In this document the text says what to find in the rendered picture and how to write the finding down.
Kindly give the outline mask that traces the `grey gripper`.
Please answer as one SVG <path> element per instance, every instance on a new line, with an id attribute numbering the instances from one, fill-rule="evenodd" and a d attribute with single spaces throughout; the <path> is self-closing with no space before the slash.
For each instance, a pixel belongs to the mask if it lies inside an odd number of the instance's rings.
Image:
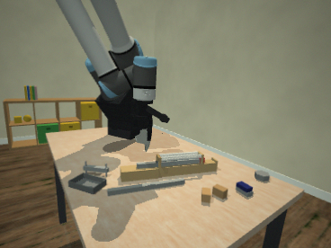
<path id="1" fill-rule="evenodd" d="M 140 133 L 135 136 L 135 140 L 137 143 L 145 144 L 145 152 L 147 152 L 150 145 L 150 140 L 152 136 L 152 127 L 153 127 L 153 119 L 152 119 L 153 115 L 146 111 L 148 104 L 153 104 L 153 100 L 152 101 L 131 100 L 130 125 L 132 127 L 132 122 L 133 122 L 132 129 L 140 130 Z M 144 106 L 142 107 L 142 105 Z"/>

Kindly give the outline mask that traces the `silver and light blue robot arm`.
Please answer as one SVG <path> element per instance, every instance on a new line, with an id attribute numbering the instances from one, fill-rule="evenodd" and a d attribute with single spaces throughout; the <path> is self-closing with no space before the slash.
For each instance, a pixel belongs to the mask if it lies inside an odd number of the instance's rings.
<path id="1" fill-rule="evenodd" d="M 139 42 L 129 36 L 116 0 L 90 1 L 111 42 L 110 51 L 104 46 L 81 0 L 56 0 L 88 56 L 85 61 L 88 72 L 97 84 L 101 80 L 98 84 L 101 96 L 106 101 L 113 101 L 133 88 L 133 99 L 155 100 L 157 59 L 144 57 Z"/>

